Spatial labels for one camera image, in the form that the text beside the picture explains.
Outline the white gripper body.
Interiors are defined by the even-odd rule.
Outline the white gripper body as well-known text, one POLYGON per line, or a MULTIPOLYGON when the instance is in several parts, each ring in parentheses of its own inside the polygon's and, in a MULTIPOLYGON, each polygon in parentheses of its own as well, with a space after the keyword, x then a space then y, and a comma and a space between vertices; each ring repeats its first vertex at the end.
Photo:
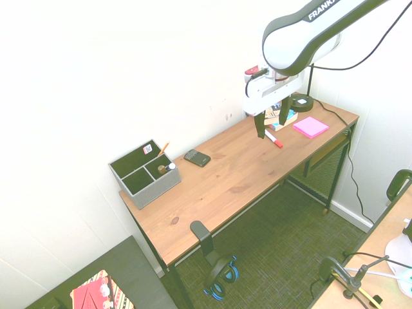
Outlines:
POLYGON ((299 90, 303 82, 304 72, 284 81, 275 81, 266 76, 258 77, 247 85, 247 95, 243 97, 243 110, 249 115, 258 115, 299 90))

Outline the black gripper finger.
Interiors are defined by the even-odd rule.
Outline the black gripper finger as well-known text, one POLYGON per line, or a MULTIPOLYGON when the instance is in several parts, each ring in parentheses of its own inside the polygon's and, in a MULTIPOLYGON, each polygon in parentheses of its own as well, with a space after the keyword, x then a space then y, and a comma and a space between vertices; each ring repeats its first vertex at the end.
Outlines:
POLYGON ((279 124, 282 126, 285 124, 287 120, 291 103, 291 96, 288 96, 281 101, 281 109, 279 112, 279 124))
POLYGON ((257 131, 257 136, 261 139, 265 137, 265 112, 261 112, 254 116, 254 124, 257 131))

